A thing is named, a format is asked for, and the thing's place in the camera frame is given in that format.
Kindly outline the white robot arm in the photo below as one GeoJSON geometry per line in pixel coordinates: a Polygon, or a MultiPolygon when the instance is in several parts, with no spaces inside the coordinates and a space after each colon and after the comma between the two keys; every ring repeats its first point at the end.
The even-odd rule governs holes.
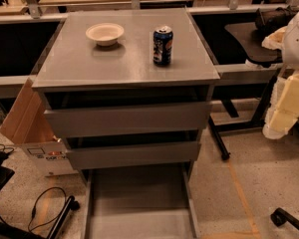
{"type": "Polygon", "coordinates": [[[299,119],[299,12],[285,28],[282,60],[262,130],[269,139],[283,137],[299,119]]]}

